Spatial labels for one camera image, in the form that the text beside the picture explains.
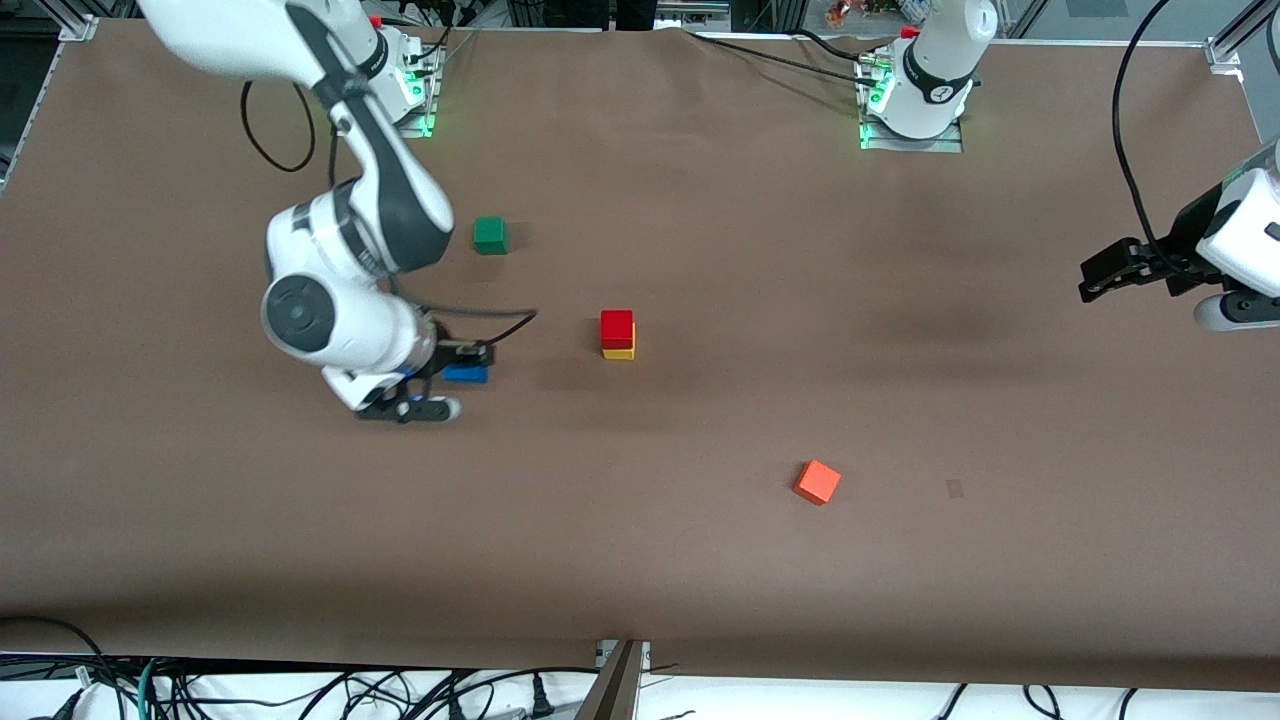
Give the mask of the brown table cover sheet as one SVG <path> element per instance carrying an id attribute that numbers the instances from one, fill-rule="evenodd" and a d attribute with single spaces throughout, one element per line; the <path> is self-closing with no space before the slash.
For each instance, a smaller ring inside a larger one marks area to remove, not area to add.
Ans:
<path id="1" fill-rule="evenodd" d="M 1137 229 L 1121 55 L 993 46 L 960 154 L 876 152 L 841 83 L 678 31 L 479 33 L 413 146 L 458 229 L 404 286 L 539 316 L 399 427 L 259 319 L 323 160 L 266 168 L 237 82 L 104 22 L 0 197 L 0 615 L 125 655 L 635 638 L 703 675 L 1280 689 L 1280 331 L 1076 295 Z"/>

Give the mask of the orange wooden block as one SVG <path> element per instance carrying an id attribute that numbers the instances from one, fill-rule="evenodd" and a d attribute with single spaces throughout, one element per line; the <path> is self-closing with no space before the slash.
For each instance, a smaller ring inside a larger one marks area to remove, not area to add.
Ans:
<path id="1" fill-rule="evenodd" d="M 815 506 L 827 505 L 835 496 L 842 474 L 827 464 L 813 459 L 797 474 L 792 491 Z"/>

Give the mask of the grey metal bar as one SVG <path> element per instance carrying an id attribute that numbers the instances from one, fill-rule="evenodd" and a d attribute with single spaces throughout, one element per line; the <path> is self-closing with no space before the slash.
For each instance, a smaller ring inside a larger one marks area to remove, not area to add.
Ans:
<path id="1" fill-rule="evenodd" d="M 637 693 L 644 674 L 640 669 L 643 641 L 621 641 L 608 664 L 599 671 L 573 720 L 635 720 Z"/>

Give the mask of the aluminium frame corner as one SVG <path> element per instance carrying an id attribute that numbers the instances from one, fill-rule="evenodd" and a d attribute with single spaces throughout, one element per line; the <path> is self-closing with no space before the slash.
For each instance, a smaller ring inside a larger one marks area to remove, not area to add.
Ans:
<path id="1" fill-rule="evenodd" d="M 1239 51 L 1254 36 L 1280 19 L 1280 0 L 1249 0 L 1216 35 L 1204 42 L 1204 55 L 1215 74 L 1239 72 Z"/>
<path id="2" fill-rule="evenodd" d="M 63 42 L 81 42 L 92 37 L 97 18 L 110 9 L 99 0 L 33 0 L 59 27 Z"/>

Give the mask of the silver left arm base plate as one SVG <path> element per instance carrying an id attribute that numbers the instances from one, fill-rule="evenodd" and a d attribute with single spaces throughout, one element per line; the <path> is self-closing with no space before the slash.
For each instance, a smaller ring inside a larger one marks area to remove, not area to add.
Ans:
<path id="1" fill-rule="evenodd" d="M 893 74 L 890 58 L 882 53 L 861 53 L 854 64 L 854 76 L 869 79 L 858 90 L 858 126 L 860 149 L 900 151 L 900 152 L 961 152 L 963 129 L 959 119 L 952 119 L 947 129 L 933 138 L 909 138 L 892 131 L 884 120 L 872 111 L 872 101 L 879 101 L 884 91 L 891 88 Z"/>

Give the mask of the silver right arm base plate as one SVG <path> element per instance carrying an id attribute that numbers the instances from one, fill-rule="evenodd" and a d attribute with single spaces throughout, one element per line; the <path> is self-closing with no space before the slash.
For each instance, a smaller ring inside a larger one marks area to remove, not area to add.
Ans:
<path id="1" fill-rule="evenodd" d="M 378 96 L 406 138 L 433 136 L 442 91 L 444 51 L 406 36 L 389 42 L 390 59 L 378 77 Z"/>

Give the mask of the silver metal bracket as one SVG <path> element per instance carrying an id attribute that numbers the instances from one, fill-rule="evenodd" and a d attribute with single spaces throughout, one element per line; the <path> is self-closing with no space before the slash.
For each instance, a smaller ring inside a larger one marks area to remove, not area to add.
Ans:
<path id="1" fill-rule="evenodd" d="M 608 664 L 614 650 L 620 647 L 621 641 L 617 639 L 603 639 L 598 641 L 595 646 L 594 665 L 596 670 L 603 670 Z M 652 647 L 650 643 L 644 641 L 637 644 L 640 648 L 640 669 L 641 674 L 649 673 L 652 670 Z"/>

